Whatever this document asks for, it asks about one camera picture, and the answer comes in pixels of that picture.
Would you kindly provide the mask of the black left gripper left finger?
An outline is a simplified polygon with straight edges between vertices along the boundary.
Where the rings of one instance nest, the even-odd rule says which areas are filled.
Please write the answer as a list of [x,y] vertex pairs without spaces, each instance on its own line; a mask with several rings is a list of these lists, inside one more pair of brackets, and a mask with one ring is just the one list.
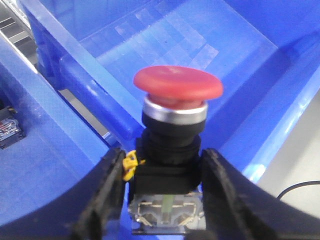
[[77,184],[0,228],[2,240],[117,240],[125,194],[120,148],[110,149]]

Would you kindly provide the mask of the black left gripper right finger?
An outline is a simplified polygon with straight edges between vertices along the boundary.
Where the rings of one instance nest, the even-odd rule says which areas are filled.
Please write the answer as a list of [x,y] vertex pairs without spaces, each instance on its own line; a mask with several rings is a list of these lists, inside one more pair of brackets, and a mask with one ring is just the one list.
[[194,240],[318,240],[320,220],[270,195],[217,150],[194,157],[203,193],[205,229]]

